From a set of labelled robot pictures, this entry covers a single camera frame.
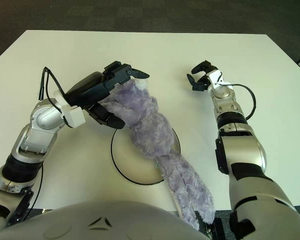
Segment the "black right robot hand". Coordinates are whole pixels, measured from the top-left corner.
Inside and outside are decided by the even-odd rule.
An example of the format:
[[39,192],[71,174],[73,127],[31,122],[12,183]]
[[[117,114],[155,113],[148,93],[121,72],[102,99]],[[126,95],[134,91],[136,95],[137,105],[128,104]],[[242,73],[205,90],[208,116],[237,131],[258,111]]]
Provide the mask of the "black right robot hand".
[[211,84],[211,81],[208,80],[207,74],[209,74],[210,72],[212,72],[214,70],[218,70],[218,68],[215,67],[214,65],[212,65],[209,61],[205,60],[205,61],[202,61],[201,63],[199,63],[197,66],[195,66],[191,70],[192,74],[197,74],[199,72],[205,73],[198,81],[195,81],[193,76],[191,74],[187,73],[186,76],[187,76],[189,83],[192,86],[192,90],[198,91],[198,92],[203,92],[203,91],[207,90]]

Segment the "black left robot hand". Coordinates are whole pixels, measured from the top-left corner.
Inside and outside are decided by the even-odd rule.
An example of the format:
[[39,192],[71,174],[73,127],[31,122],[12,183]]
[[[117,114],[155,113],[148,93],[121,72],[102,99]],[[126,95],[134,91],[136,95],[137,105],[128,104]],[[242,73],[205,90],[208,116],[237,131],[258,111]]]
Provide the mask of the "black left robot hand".
[[99,124],[122,129],[125,122],[99,102],[110,95],[116,84],[122,85],[131,77],[147,79],[150,75],[129,64],[114,61],[104,68],[104,72],[93,72],[75,84],[65,93],[64,99],[72,107],[81,107]]

